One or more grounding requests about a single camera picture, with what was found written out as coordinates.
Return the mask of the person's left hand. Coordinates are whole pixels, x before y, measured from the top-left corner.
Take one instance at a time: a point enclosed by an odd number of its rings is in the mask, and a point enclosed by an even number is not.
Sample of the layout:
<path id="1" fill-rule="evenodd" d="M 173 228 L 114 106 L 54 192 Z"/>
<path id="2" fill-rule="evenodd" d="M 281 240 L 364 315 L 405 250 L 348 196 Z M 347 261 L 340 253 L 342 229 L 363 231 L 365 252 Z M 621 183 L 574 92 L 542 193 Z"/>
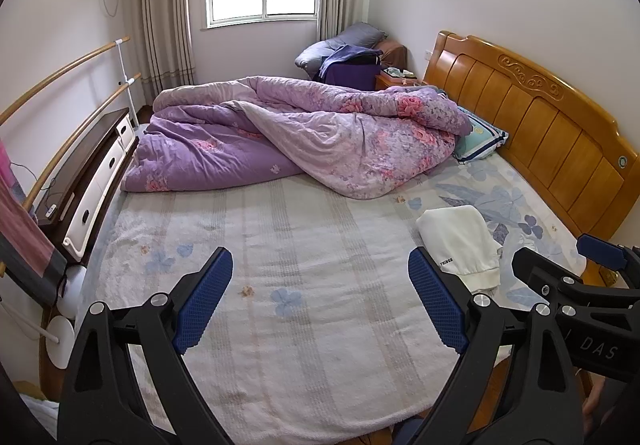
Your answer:
<path id="1" fill-rule="evenodd" d="M 584 425 L 584 433 L 587 434 L 593 424 L 593 412 L 600 403 L 600 397 L 605 385 L 606 378 L 595 373 L 590 373 L 592 383 L 589 395 L 582 403 L 582 424 Z"/>

